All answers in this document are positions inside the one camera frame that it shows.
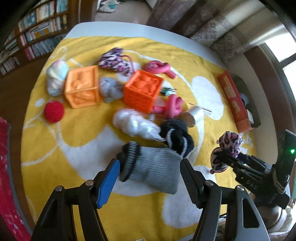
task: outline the white table edge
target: white table edge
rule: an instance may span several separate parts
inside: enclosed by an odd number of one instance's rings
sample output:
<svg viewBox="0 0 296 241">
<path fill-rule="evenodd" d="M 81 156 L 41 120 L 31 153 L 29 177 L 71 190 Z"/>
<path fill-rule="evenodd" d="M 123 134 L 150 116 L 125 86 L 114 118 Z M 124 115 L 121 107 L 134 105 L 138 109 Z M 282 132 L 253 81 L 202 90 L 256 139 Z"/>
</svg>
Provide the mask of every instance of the white table edge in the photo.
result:
<svg viewBox="0 0 296 241">
<path fill-rule="evenodd" d="M 226 69 L 224 63 L 216 52 L 184 36 L 146 25 L 123 22 L 85 22 L 74 26 L 65 39 L 79 37 L 144 37 L 160 43 L 173 45 L 211 63 Z"/>
</svg>

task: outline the grey sock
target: grey sock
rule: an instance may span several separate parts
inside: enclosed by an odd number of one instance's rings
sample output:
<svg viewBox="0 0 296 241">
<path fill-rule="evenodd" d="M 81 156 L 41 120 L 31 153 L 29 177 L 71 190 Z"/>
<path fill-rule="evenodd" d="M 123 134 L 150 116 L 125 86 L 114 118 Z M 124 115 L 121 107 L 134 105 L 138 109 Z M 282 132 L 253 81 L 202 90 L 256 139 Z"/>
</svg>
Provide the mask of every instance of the grey sock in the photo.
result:
<svg viewBox="0 0 296 241">
<path fill-rule="evenodd" d="M 167 147 L 141 147 L 136 142 L 125 145 L 123 152 L 125 161 L 121 160 L 124 163 L 119 176 L 121 181 L 130 179 L 145 183 L 161 192 L 176 193 L 182 159 L 177 152 Z"/>
</svg>

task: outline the red crochet ball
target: red crochet ball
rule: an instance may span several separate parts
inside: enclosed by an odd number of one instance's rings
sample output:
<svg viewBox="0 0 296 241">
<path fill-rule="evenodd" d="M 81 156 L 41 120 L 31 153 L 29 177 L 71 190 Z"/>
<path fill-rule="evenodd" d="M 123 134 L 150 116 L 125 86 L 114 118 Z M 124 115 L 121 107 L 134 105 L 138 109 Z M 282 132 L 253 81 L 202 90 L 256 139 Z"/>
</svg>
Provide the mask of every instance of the red crochet ball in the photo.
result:
<svg viewBox="0 0 296 241">
<path fill-rule="evenodd" d="M 48 102 L 44 108 L 44 117 L 50 123 L 57 123 L 64 116 L 65 110 L 62 103 L 53 100 Z"/>
</svg>

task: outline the pink leopard print fabric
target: pink leopard print fabric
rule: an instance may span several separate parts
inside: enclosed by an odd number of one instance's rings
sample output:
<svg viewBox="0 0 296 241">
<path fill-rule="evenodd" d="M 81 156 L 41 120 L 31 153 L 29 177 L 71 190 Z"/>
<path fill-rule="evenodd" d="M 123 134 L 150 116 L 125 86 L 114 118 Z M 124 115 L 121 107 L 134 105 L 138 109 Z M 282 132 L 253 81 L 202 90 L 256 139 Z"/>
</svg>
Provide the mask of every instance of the pink leopard print fabric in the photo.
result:
<svg viewBox="0 0 296 241">
<path fill-rule="evenodd" d="M 131 63 L 123 59 L 123 49 L 115 47 L 104 53 L 98 63 L 102 69 L 113 69 L 118 73 L 129 74 L 132 72 Z"/>
<path fill-rule="evenodd" d="M 216 147 L 211 154 L 212 174 L 215 172 L 223 172 L 228 167 L 227 164 L 219 159 L 217 154 L 221 151 L 227 151 L 236 158 L 242 146 L 242 137 L 239 134 L 227 131 L 217 140 L 217 144 L 219 144 L 220 147 Z"/>
</svg>

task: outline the grey plush toy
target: grey plush toy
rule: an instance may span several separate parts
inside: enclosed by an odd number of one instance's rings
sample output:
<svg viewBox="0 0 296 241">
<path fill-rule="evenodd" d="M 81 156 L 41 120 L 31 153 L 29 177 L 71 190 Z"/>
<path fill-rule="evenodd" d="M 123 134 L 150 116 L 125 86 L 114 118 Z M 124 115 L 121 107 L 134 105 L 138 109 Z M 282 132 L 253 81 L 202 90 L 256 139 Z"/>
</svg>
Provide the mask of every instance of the grey plush toy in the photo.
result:
<svg viewBox="0 0 296 241">
<path fill-rule="evenodd" d="M 174 150 L 163 147 L 141 147 L 130 141 L 117 155 L 120 162 L 119 179 L 145 183 L 161 192 L 175 194 L 180 178 L 182 157 Z"/>
<path fill-rule="evenodd" d="M 123 97 L 123 85 L 116 79 L 103 77 L 100 80 L 99 87 L 106 103 Z"/>
</svg>

